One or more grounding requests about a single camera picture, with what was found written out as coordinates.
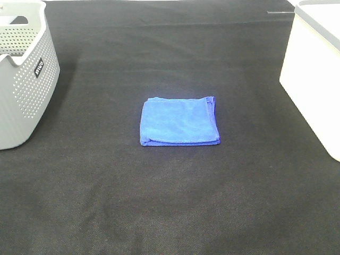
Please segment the blue microfiber towel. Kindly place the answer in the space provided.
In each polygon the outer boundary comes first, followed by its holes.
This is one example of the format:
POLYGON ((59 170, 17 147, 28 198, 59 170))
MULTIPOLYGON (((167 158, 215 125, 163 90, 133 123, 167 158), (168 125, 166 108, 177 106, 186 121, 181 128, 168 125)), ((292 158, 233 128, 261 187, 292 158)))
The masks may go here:
POLYGON ((142 146, 205 146, 220 144, 216 98, 149 98, 140 121, 142 146))

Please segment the white storage box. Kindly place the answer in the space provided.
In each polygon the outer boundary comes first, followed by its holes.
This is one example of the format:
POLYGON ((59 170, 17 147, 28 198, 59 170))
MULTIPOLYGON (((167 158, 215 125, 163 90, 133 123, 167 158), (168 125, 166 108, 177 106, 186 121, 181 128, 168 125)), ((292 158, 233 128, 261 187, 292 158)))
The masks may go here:
POLYGON ((339 1, 297 3, 279 81, 339 160, 339 1))

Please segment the black table cloth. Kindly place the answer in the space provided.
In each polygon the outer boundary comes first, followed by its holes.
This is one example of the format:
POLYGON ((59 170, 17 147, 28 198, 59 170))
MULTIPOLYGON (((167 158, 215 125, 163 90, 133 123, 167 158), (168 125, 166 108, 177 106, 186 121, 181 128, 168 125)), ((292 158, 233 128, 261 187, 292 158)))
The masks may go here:
POLYGON ((339 254, 339 162, 279 83, 287 1, 58 1, 61 72, 1 152, 1 254, 339 254), (216 98, 217 146, 143 147, 151 97, 216 98))

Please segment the grey perforated plastic basket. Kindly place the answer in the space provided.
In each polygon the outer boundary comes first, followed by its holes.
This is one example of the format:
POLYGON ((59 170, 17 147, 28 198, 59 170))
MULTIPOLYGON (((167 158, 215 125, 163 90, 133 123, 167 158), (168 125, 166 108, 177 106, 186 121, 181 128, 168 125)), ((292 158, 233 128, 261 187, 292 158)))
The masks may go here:
POLYGON ((60 74, 43 1, 1 1, 1 16, 25 24, 1 26, 1 149, 25 143, 55 90, 60 74))

